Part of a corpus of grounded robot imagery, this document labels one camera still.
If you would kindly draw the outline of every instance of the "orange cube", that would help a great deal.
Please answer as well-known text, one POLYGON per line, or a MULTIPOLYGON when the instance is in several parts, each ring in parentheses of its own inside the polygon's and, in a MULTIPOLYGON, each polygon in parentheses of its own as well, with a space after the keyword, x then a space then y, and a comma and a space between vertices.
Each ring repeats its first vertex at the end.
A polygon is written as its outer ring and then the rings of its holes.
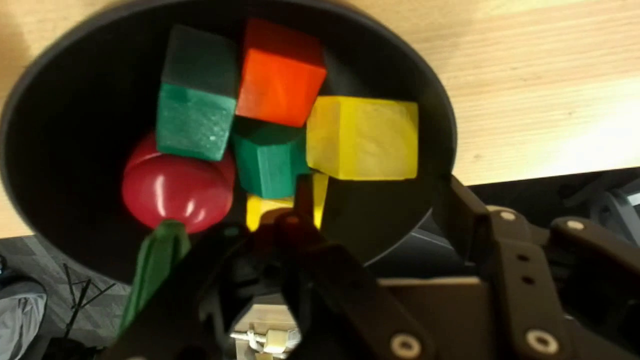
POLYGON ((235 114, 301 128, 325 78, 316 39, 250 18, 235 114))

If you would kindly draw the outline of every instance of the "red ball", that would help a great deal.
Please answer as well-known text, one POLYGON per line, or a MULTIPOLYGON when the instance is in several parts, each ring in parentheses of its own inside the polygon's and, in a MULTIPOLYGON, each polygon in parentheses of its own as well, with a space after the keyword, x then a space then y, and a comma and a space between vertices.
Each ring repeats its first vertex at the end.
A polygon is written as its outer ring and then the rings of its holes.
POLYGON ((124 168, 121 198, 141 225, 156 229, 162 220, 175 220, 194 235, 226 219, 233 202, 233 183, 230 157, 221 162, 165 157, 149 136, 124 168))

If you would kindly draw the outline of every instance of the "yellow cube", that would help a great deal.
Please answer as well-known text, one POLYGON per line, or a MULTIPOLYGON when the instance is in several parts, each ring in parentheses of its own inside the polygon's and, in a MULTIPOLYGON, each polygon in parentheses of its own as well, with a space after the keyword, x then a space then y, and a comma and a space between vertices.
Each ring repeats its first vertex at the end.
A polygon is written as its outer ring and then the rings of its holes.
POLYGON ((306 162, 340 181, 416 178, 416 103, 319 97, 306 125, 306 162))
MULTIPOLYGON (((325 175, 314 175, 311 176, 311 188, 314 188, 314 225, 316 229, 321 226, 321 215, 324 215, 324 200, 328 191, 328 176, 325 175)), ((255 233, 259 229, 262 215, 275 210, 275 209, 294 209, 294 200, 268 200, 250 195, 246 200, 246 229, 250 233, 255 233)))

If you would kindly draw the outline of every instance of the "green cube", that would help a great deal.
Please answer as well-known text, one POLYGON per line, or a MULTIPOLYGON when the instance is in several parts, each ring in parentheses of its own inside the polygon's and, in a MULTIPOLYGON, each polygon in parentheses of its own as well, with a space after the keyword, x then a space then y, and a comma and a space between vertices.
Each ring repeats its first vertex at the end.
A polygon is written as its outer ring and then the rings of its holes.
POLYGON ((240 186, 259 198, 291 198, 308 172, 304 128, 241 128, 233 138, 240 186))
POLYGON ((221 161, 235 112, 240 61, 233 42, 175 27, 158 97, 158 150, 221 161))

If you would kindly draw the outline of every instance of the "wooden surface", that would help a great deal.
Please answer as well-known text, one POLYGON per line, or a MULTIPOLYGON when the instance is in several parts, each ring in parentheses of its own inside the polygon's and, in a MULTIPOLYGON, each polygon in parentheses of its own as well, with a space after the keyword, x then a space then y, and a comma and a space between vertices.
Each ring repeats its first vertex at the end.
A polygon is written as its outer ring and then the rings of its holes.
MULTIPOLYGON (((28 61, 107 3, 0 0, 0 105, 28 61)), ((640 0, 352 3, 439 74, 464 185, 640 165, 640 0)), ((0 236, 25 233, 0 198, 0 236)))

